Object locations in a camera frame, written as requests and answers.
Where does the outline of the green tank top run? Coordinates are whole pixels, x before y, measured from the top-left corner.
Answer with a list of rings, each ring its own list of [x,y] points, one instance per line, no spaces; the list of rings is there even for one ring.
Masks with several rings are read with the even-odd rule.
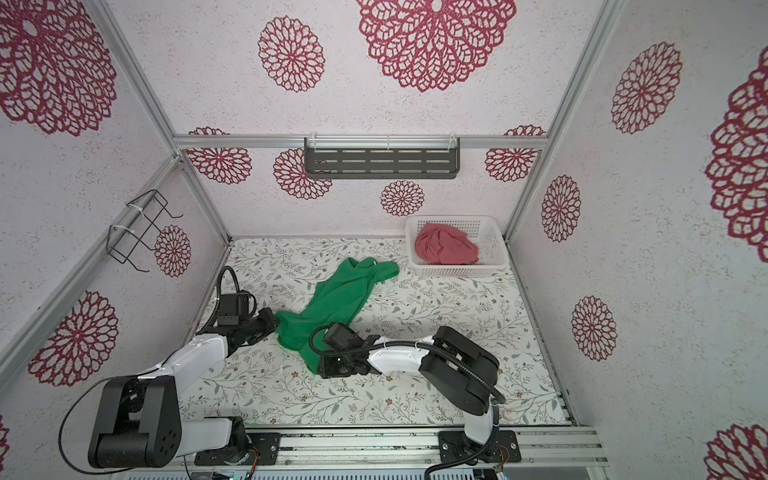
[[[312,298],[301,312],[276,313],[278,343],[298,352],[309,371],[317,374],[320,356],[310,348],[310,334],[335,322],[348,326],[363,309],[374,287],[398,274],[399,266],[394,261],[347,258],[327,280],[316,285]]]

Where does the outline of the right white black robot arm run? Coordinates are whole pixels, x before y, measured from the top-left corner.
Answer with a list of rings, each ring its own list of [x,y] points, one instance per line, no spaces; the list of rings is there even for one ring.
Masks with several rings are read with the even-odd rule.
[[[482,445],[499,428],[500,406],[506,402],[497,389],[497,358],[459,333],[441,326],[421,339],[359,336],[342,323],[316,328],[308,340],[319,357],[323,378],[408,373],[426,379],[444,399],[464,414],[464,438]]]

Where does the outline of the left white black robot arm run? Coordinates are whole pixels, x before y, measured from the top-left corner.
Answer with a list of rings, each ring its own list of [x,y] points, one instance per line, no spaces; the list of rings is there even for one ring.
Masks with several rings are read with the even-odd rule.
[[[100,469],[160,468],[202,453],[238,463],[252,442],[240,417],[181,418],[178,396],[242,346],[253,346],[279,324],[269,308],[237,325],[194,336],[150,371],[106,382],[94,421],[88,463]]]

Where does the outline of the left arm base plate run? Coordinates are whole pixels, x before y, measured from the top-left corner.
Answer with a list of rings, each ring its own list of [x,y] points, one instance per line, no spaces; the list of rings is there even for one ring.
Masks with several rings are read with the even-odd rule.
[[[195,466],[272,466],[276,464],[281,435],[279,433],[240,432],[218,449],[195,454]]]

